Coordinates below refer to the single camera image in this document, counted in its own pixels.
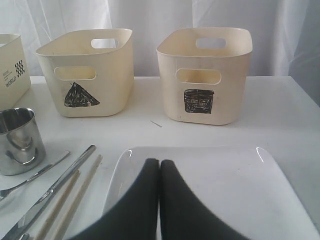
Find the metal cup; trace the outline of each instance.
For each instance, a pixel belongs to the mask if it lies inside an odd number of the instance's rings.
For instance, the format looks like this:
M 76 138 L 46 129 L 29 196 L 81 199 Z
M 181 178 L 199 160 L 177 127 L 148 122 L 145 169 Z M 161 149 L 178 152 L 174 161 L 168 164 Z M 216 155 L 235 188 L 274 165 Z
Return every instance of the metal cup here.
M 0 111 L 0 174 L 27 172 L 45 156 L 34 111 L 28 108 Z

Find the butter knife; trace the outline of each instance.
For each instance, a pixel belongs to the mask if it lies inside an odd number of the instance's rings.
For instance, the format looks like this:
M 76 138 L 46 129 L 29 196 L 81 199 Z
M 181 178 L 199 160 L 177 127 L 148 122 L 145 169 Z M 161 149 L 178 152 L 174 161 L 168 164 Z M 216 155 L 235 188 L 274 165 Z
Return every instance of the butter knife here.
M 26 214 L 7 232 L 1 240 L 18 240 L 35 222 L 35 220 L 44 211 L 48 203 L 55 196 L 57 191 L 73 175 L 73 173 L 90 157 L 97 149 L 91 145 L 77 160 L 49 187 L 49 189 L 39 198 L 39 200 L 26 212 Z

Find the wooden chopstick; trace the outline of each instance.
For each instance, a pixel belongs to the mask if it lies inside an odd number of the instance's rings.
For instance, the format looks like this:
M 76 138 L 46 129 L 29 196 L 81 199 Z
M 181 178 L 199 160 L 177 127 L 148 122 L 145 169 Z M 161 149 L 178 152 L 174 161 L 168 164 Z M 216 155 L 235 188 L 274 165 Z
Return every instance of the wooden chopstick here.
M 79 191 L 77 192 L 73 202 L 71 203 L 69 209 L 67 210 L 66 214 L 63 216 L 62 220 L 60 221 L 56 231 L 53 234 L 53 238 L 52 240 L 62 240 L 62 238 L 64 237 L 69 224 L 71 223 L 72 218 L 74 217 L 76 210 L 81 202 L 81 199 L 83 198 L 83 196 L 86 193 L 86 190 L 92 180 L 92 178 L 94 177 L 97 168 L 102 160 L 102 156 L 99 155 L 95 162 L 93 163 L 90 172 L 88 173 L 86 179 L 84 180 L 81 188 L 79 189 Z
M 58 202 L 53 207 L 50 215 L 47 217 L 47 219 L 45 220 L 44 224 L 42 225 L 40 231 L 35 236 L 35 238 L 33 238 L 33 240 L 43 240 L 43 239 L 45 239 L 45 237 L 48 234 L 52 224 L 54 223 L 58 213 L 60 212 L 60 210 L 61 210 L 62 206 L 64 205 L 64 203 L 66 202 L 66 199 L 68 198 L 72 188 L 74 187 L 76 181 L 78 180 L 79 175 L 80 175 L 80 171 L 79 170 L 77 170 L 73 174 L 68 186 L 64 190 L 63 194 L 60 196 Z

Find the square plate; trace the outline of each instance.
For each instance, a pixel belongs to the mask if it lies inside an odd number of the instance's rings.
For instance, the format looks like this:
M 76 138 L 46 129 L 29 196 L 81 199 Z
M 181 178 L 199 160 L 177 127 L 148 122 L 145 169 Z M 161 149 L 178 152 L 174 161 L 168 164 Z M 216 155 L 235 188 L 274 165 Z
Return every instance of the square plate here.
M 117 162 L 104 213 L 125 194 L 148 158 L 173 160 L 202 203 L 249 239 L 320 240 L 282 170 L 260 147 L 128 149 Z

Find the storage bin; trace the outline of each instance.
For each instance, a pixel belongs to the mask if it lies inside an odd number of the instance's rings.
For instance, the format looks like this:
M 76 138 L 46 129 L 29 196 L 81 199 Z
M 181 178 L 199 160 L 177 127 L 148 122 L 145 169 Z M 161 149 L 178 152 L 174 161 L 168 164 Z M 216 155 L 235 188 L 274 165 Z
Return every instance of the storage bin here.
M 197 40 L 224 39 L 221 48 Z M 252 52 L 249 31 L 232 27 L 175 31 L 157 48 L 164 110 L 171 119 L 225 125 L 241 111 Z
M 115 48 L 93 40 L 115 39 Z M 102 117 L 120 112 L 134 84 L 132 31 L 94 29 L 67 33 L 37 51 L 58 112 L 66 117 Z
M 31 81 L 19 34 L 0 34 L 0 111 L 12 108 Z

